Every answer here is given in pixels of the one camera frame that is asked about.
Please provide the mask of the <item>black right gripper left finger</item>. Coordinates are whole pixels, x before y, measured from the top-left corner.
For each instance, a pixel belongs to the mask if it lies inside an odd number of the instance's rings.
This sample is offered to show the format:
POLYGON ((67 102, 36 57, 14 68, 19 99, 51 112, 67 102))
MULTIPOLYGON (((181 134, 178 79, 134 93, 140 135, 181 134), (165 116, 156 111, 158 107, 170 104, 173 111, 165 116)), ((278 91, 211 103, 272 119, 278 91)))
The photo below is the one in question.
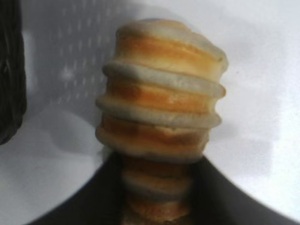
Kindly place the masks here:
POLYGON ((31 225, 120 225, 124 203, 122 162, 113 153, 75 195, 31 225))

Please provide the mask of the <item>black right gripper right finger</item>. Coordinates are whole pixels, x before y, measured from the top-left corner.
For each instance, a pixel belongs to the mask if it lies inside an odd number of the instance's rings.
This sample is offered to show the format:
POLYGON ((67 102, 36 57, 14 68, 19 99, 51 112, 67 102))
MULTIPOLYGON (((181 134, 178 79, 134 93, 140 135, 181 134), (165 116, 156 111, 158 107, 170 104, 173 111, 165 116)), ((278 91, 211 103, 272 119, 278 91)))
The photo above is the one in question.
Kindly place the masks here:
POLYGON ((191 165, 195 225, 295 225, 296 222, 251 198, 202 157, 191 165))

